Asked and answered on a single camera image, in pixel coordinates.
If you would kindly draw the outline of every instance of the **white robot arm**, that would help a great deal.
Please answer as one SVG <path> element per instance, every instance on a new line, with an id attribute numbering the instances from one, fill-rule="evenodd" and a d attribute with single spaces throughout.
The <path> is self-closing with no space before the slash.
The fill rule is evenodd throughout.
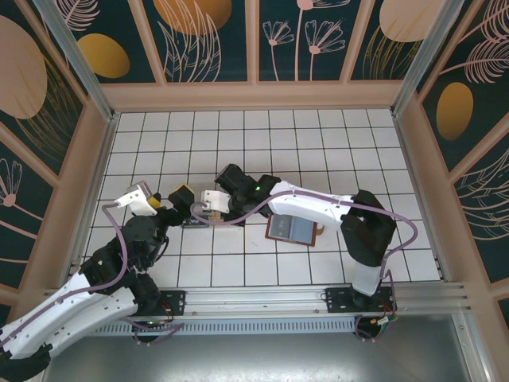
<path id="1" fill-rule="evenodd" d="M 353 301 L 361 310 L 367 306 L 379 287 L 384 255 L 396 229 L 395 221 L 388 216 L 394 214 L 380 213 L 385 210 L 372 193 L 364 190 L 355 196 L 318 193 L 271 175 L 255 181 L 232 164 L 224 168 L 216 183 L 227 192 L 227 197 L 220 191 L 209 190 L 201 204 L 205 209 L 226 214 L 227 221 L 220 224 L 239 223 L 259 212 L 264 216 L 297 216 L 341 230 L 348 252 L 356 261 Z M 192 215 L 207 221 L 194 211 Z"/>
<path id="2" fill-rule="evenodd" d="M 157 261 L 170 226 L 190 217 L 194 194 L 181 186 L 169 195 L 171 209 L 154 208 L 145 182 L 132 186 L 111 207 L 130 206 L 136 215 L 106 246 L 83 263 L 57 292 L 0 331 L 0 377 L 22 382 L 101 326 L 154 310 L 160 292 L 146 273 Z"/>
<path id="3" fill-rule="evenodd" d="M 257 212 L 263 216 L 276 213 L 341 230 L 356 261 L 352 301 L 359 311 L 369 305 L 396 228 L 394 220 L 381 213 L 383 207 L 373 194 L 317 193 L 270 175 L 255 181 L 236 165 L 228 165 L 216 183 L 226 194 L 207 191 L 200 204 L 221 211 L 226 221 L 220 223 L 193 211 L 194 194 L 184 185 L 169 195 L 171 209 L 154 208 L 144 182 L 129 188 L 115 201 L 116 207 L 129 205 L 136 215 L 122 229 L 116 227 L 121 235 L 95 251 L 50 298 L 0 330 L 0 377 L 9 382 L 27 380 L 87 333 L 136 312 L 153 311 L 160 292 L 150 276 L 140 272 L 157 261 L 162 244 L 167 243 L 168 227 L 182 224 L 191 215 L 210 224 L 239 224 Z"/>

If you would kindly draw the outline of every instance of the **purple cable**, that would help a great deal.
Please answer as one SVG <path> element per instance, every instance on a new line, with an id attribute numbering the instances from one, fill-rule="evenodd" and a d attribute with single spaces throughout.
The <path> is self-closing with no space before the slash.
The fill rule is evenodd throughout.
<path id="1" fill-rule="evenodd" d="M 128 324 L 130 324 L 138 329 L 138 330 L 136 330 L 136 333 L 134 333 L 134 339 L 136 340 L 138 345 L 144 345 L 146 347 L 155 346 L 155 345 L 161 344 L 162 342 L 164 342 L 166 340 L 169 340 L 176 332 L 178 332 L 180 329 L 182 329 L 184 327 L 184 324 L 178 324 L 178 325 L 172 326 L 171 328 L 153 329 L 153 328 L 149 328 L 147 326 L 140 325 L 137 322 L 131 321 L 128 318 L 123 318 L 122 321 L 127 322 Z M 155 332 L 155 333 L 169 331 L 169 333 L 166 334 L 165 336 L 161 336 L 161 337 L 153 340 L 152 342 L 141 342 L 138 338 L 138 333 L 140 330 L 145 330 L 147 332 Z"/>
<path id="2" fill-rule="evenodd" d="M 55 300 L 55 302 L 52 302 L 52 303 L 46 305 L 41 310 L 36 312 L 32 317 L 28 318 L 25 322 L 23 322 L 21 325 L 19 325 L 15 330 L 13 330 L 5 340 L 0 342 L 0 348 L 2 348 L 11 339 L 15 338 L 27 325 L 29 325 L 31 322 L 33 322 L 34 320 L 39 318 L 42 314 L 46 313 L 48 310 L 53 308 L 55 305 L 61 304 L 65 299 L 67 299 L 69 297 L 72 297 L 72 296 L 74 296 L 76 294 L 83 293 L 83 292 L 95 292 L 96 290 L 107 289 L 109 287 L 114 286 L 116 283 L 118 283 L 120 281 L 120 279 L 125 275 L 125 273 L 127 271 L 127 246 L 126 246 L 126 241 L 124 240 L 124 236 L 122 234 L 122 231 L 120 230 L 120 227 L 117 224 L 117 222 L 115 221 L 114 217 L 110 214 L 109 211 L 107 211 L 108 209 L 112 209 L 112 208 L 117 207 L 117 206 L 118 205 L 116 203 L 114 203 L 112 205 L 104 205 L 102 207 L 104 214 L 106 215 L 108 220 L 113 225 L 113 228 L 115 229 L 117 237 L 119 238 L 120 248 L 122 249 L 122 268 L 120 269 L 120 272 L 117 275 L 117 277 L 115 277 L 113 280 L 111 280 L 108 283 L 104 283 L 102 285 L 90 286 L 88 288 L 81 288 L 81 289 L 71 290 L 70 292 L 60 296 L 59 298 L 57 298 Z"/>
<path id="3" fill-rule="evenodd" d="M 412 228 L 412 230 L 414 231 L 414 234 L 412 235 L 412 237 L 410 237 L 405 243 L 398 245 L 394 249 L 391 249 L 390 251 L 388 251 L 388 253 L 386 253 L 382 257 L 382 264 L 381 264 L 381 267 L 380 267 L 380 278 L 381 279 L 385 279 L 387 277 L 387 274 L 384 274 L 383 272 L 385 271 L 385 266 L 387 265 L 387 259 L 389 259 L 389 256 L 392 255 L 393 253 L 395 253 L 395 252 L 403 249 L 404 247 L 412 244 L 417 239 L 417 235 L 418 235 L 417 225 L 415 225 L 412 220 L 407 219 L 404 216 L 399 215 L 398 213 L 387 211 L 385 209 L 377 209 L 376 207 L 371 207 L 369 205 L 358 205 L 357 203 L 351 203 L 350 201 L 341 201 L 340 205 L 347 205 L 347 206 L 350 206 L 350 207 L 354 207 L 356 209 L 363 209 L 365 211 L 382 213 L 383 215 L 387 215 L 387 216 L 390 216 L 390 217 L 394 217 L 396 219 L 400 219 L 401 221 L 407 223 Z"/>
<path id="4" fill-rule="evenodd" d="M 395 213 L 395 212 L 387 211 L 386 209 L 377 209 L 376 207 L 371 207 L 369 205 L 360 205 L 358 203 L 352 203 L 350 201 L 338 201 L 337 199 L 335 199 L 333 197 L 325 197 L 323 195 L 319 195 L 319 194 L 316 194 L 316 193 L 311 193 L 309 191 L 300 191 L 298 189 L 296 189 L 294 191 L 283 191 L 281 193 L 275 193 L 274 195 L 271 195 L 270 197 L 265 199 L 262 203 L 260 203 L 256 207 L 254 207 L 246 215 L 243 215 L 243 216 L 241 216 L 241 217 L 239 217 L 237 219 L 234 219 L 234 220 L 229 220 L 229 221 L 211 221 L 209 219 L 204 219 L 203 217 L 199 216 L 196 213 L 196 211 L 195 211 L 195 207 L 197 205 L 199 205 L 201 207 L 205 207 L 206 206 L 205 203 L 202 203 L 202 202 L 199 202 L 199 201 L 195 202 L 195 203 L 193 203 L 191 205 L 191 215 L 192 215 L 192 217 L 194 217 L 198 221 L 201 221 L 202 223 L 205 223 L 205 224 L 210 224 L 211 226 L 238 224 L 238 223 L 240 223 L 242 221 L 245 221 L 245 219 L 247 219 L 249 216 L 254 215 L 264 205 L 266 205 L 267 203 L 269 203 L 270 201 L 272 201 L 276 197 L 284 197 L 284 196 L 287 196 L 287 195 L 303 195 L 303 196 L 306 196 L 306 197 L 314 197 L 314 198 L 319 199 L 321 201 L 328 201 L 328 202 L 333 203 L 335 205 L 338 205 L 338 204 L 339 205 L 346 205 L 348 207 L 353 207 L 355 209 L 363 209 L 363 210 L 369 211 L 369 212 L 381 213 L 383 215 L 387 215 L 387 216 L 393 217 L 395 219 L 400 219 L 401 221 L 404 221 L 405 223 L 407 223 L 412 228 L 412 230 L 414 231 L 414 234 L 405 243 L 398 245 L 394 249 L 391 249 L 390 251 L 388 251 L 388 253 L 386 253 L 382 257 L 382 264 L 380 266 L 380 278 L 381 279 L 385 279 L 385 277 L 387 276 L 383 272 L 385 271 L 385 266 L 387 264 L 387 259 L 389 258 L 389 256 L 391 256 L 393 253 L 399 251 L 400 249 L 403 249 L 407 245 L 412 244 L 417 239 L 418 229 L 417 229 L 417 226 L 414 224 L 414 222 L 411 221 L 410 219 L 405 218 L 404 216 L 401 216 L 401 215 Z"/>

